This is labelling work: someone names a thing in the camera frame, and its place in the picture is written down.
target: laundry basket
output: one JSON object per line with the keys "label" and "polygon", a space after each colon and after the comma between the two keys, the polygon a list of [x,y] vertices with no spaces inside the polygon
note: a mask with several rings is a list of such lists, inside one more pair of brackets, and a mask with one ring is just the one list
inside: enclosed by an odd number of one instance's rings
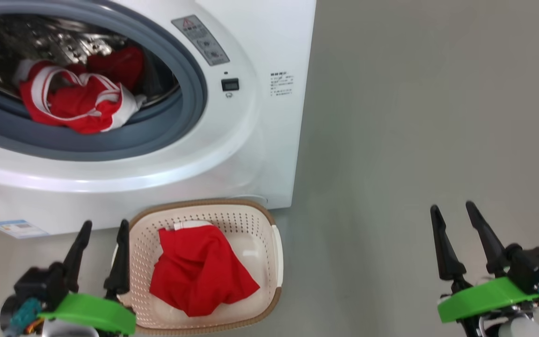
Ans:
{"label": "laundry basket", "polygon": [[[206,220],[222,230],[234,253],[260,288],[252,296],[221,304],[208,316],[188,317],[149,293],[155,263],[162,254],[158,230],[187,220]],[[282,291],[280,232],[271,214],[247,200],[201,200],[162,205],[130,223],[130,292],[118,296],[137,315],[137,333],[193,335],[247,326],[274,309]]]}

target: front-loading washing machine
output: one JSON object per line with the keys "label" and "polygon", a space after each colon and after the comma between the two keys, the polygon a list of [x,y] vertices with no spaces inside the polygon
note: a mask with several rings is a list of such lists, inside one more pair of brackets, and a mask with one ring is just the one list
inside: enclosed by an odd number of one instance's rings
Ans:
{"label": "front-loading washing machine", "polygon": [[[0,0],[0,229],[114,227],[173,201],[289,207],[314,0]],[[137,45],[141,110],[78,134],[30,119],[22,59],[63,66]]]}

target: green bracket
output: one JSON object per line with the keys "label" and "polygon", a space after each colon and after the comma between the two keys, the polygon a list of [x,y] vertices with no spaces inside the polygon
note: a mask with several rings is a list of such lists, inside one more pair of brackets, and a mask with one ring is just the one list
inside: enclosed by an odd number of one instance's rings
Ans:
{"label": "green bracket", "polygon": [[54,312],[41,312],[46,320],[60,319],[93,328],[134,335],[137,317],[120,303],[88,294],[68,294]]}
{"label": "green bracket", "polygon": [[454,294],[438,305],[438,313],[443,323],[455,322],[537,298],[539,294],[525,294],[509,278],[502,277]]}

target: red garment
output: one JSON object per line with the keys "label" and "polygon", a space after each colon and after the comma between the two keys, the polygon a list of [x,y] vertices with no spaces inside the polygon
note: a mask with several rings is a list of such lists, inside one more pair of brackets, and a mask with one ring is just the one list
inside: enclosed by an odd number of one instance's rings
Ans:
{"label": "red garment", "polygon": [[235,303],[259,289],[224,234],[204,221],[159,230],[163,254],[149,292],[189,317],[211,314],[220,303]]}
{"label": "red garment", "polygon": [[[144,97],[129,90],[143,72],[140,49],[127,47],[87,61],[91,73],[80,64],[64,69],[48,60],[21,62],[15,81],[33,121],[92,134],[119,128],[139,110]],[[52,89],[52,81],[60,88]]]}

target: gray floor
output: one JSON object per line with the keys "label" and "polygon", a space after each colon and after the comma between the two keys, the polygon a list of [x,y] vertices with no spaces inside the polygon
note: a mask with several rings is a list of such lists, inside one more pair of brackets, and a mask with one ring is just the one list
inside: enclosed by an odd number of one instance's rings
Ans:
{"label": "gray floor", "polygon": [[[503,243],[539,245],[539,1],[320,0],[295,197],[275,212],[283,296],[218,336],[462,336],[438,320],[449,285],[429,207],[475,282],[486,271],[469,198]],[[93,233],[83,292],[102,293],[114,233]],[[0,303],[72,239],[0,234]]]}

